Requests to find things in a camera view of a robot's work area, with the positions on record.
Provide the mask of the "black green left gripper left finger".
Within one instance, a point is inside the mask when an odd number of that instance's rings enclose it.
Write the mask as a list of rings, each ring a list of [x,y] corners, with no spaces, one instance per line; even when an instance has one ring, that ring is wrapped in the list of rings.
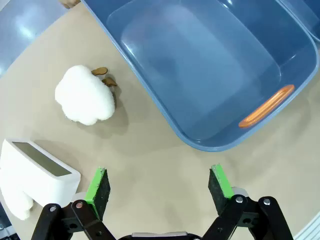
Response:
[[[45,205],[31,240],[71,240],[74,233],[84,232],[89,240],[116,240],[103,223],[111,187],[106,168],[98,168],[84,199],[61,207]]]

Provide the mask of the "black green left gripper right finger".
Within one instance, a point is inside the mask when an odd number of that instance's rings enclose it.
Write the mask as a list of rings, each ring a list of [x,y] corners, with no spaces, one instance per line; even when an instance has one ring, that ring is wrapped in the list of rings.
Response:
[[[220,164],[209,169],[208,189],[218,217],[201,240],[230,240],[238,227],[247,228],[254,240],[294,240],[277,200],[236,194]]]

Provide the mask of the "white rectangular digital clock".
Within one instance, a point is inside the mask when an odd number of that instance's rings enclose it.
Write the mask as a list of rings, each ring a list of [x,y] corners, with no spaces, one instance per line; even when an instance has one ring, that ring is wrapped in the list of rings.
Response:
[[[81,180],[77,170],[31,140],[4,139],[0,170],[41,206],[67,206]]]

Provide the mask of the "person's hand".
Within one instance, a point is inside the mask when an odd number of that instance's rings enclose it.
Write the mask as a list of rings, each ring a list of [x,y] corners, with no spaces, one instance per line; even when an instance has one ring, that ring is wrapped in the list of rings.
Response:
[[[58,0],[66,9],[71,9],[81,2],[81,0]]]

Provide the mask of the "white fluffy cloud clock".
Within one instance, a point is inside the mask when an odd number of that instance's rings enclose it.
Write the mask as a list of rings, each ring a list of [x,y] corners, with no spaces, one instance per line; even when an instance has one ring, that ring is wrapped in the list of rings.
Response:
[[[91,126],[112,117],[116,104],[110,87],[117,84],[110,77],[99,77],[107,72],[107,67],[91,70],[84,65],[72,66],[65,72],[54,97],[66,118]]]

